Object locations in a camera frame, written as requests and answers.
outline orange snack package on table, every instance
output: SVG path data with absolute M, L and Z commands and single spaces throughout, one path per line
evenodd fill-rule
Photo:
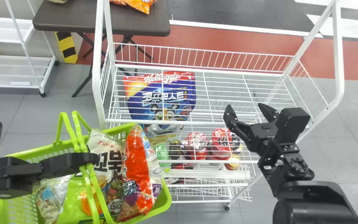
M 123 5 L 126 6 L 125 0 L 110 0 L 110 2 L 113 2 L 117 5 Z
M 122 164 L 124 200 L 117 222 L 147 214 L 162 188 L 162 171 L 157 155 L 138 124 L 126 137 Z
M 150 7 L 152 6 L 152 4 L 155 3 L 155 1 L 157 0 L 110 0 L 110 2 L 113 2 L 115 4 L 118 5 L 130 5 L 131 7 L 149 14 L 150 13 Z

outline kellogg's logo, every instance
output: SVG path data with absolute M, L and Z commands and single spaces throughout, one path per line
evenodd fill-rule
M 145 78 L 145 82 L 164 82 L 164 83 L 171 83 L 174 80 L 180 78 L 180 75 L 172 74 L 172 75 L 164 75 L 164 74 L 151 74 Z

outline green shopping basket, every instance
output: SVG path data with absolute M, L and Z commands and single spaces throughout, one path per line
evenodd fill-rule
M 71 128 L 70 121 L 66 113 L 62 112 L 59 114 L 58 127 L 56 132 L 56 140 L 48 146 L 42 146 L 35 149 L 26 150 L 23 152 L 14 153 L 8 156 L 17 157 L 23 160 L 26 160 L 31 163 L 37 163 L 40 160 L 46 159 L 51 156 L 57 156 L 69 152 L 88 152 L 86 142 L 89 139 L 89 134 L 91 127 L 86 123 L 86 121 L 81 117 L 77 111 L 72 112 L 72 117 L 74 125 L 76 128 L 77 136 L 74 133 L 74 130 Z M 70 135 L 69 140 L 61 140 L 61 128 L 62 125 L 65 125 L 68 134 Z M 88 135 L 82 135 L 81 133 L 81 124 L 87 128 Z M 124 124 L 115 128 L 103 130 L 103 132 L 114 136 L 117 139 L 125 140 L 126 135 L 131 130 L 132 126 L 135 123 Z M 94 224 L 101 224 L 102 221 L 98 215 L 98 210 L 96 208 L 95 200 L 93 197 L 91 183 L 93 186 L 98 186 L 98 180 L 96 179 L 94 166 L 89 163 L 87 165 L 81 166 L 80 171 L 84 178 L 85 189 L 88 196 L 89 208 L 92 213 L 92 222 Z M 104 200 L 104 196 L 100 188 L 95 187 L 96 195 L 100 201 L 100 205 L 103 213 L 105 214 L 105 221 L 108 224 L 115 224 L 113 219 L 110 216 L 107 205 Z M 169 193 L 169 189 L 165 183 L 162 182 L 162 190 L 159 194 L 153 208 L 144 216 L 138 216 L 132 218 L 128 221 L 122 222 L 123 224 L 134 224 L 160 214 L 171 206 L 172 197 Z M 44 218 L 39 213 L 36 206 L 36 199 L 33 194 L 25 195 L 22 197 L 14 199 L 0 199 L 0 224 L 44 224 Z

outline snack package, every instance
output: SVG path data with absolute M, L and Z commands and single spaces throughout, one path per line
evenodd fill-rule
M 232 132 L 228 128 L 217 128 L 212 133 L 212 158 L 226 160 L 231 156 Z
M 110 2 L 115 3 L 117 5 L 126 6 L 125 0 L 110 0 Z
M 205 159 L 208 139 L 204 133 L 191 132 L 182 143 L 186 147 L 186 154 L 188 154 L 191 159 Z
M 194 72 L 126 76 L 123 81 L 132 119 L 185 121 L 196 104 Z M 178 140 L 183 125 L 144 124 L 142 128 L 155 145 Z
M 99 187 L 104 194 L 108 210 L 114 218 L 121 211 L 123 200 L 123 188 L 121 183 L 124 143 L 102 131 L 93 129 L 87 145 L 91 153 L 100 155 L 99 164 L 96 164 L 94 167 L 95 174 L 98 179 Z M 96 193 L 94 193 L 94 199 L 99 215 L 103 216 Z M 91 216 L 85 191 L 81 193 L 81 202 L 84 213 Z
M 138 124 L 126 137 L 122 166 L 124 200 L 117 222 L 147 214 L 162 188 L 162 169 L 157 155 Z
M 34 183 L 37 207 L 45 224 L 55 224 L 62 211 L 67 193 L 68 181 L 73 175 L 40 180 Z
M 155 3 L 157 0 L 110 0 L 110 2 L 113 2 L 115 4 L 119 5 L 130 5 L 131 7 L 146 13 L 150 14 L 150 7 L 152 4 Z

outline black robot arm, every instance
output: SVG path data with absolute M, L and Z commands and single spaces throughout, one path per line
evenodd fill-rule
M 33 182 L 79 172 L 87 163 L 100 160 L 95 153 L 65 153 L 39 163 L 29 163 L 11 156 L 0 158 L 0 199 L 21 197 L 33 192 Z
M 278 202 L 273 224 L 352 223 L 358 216 L 338 184 L 312 181 L 314 172 L 300 155 L 296 140 L 310 116 L 302 108 L 274 108 L 259 103 L 266 123 L 245 124 L 230 105 L 223 120 L 248 150 L 260 156 L 258 167 Z

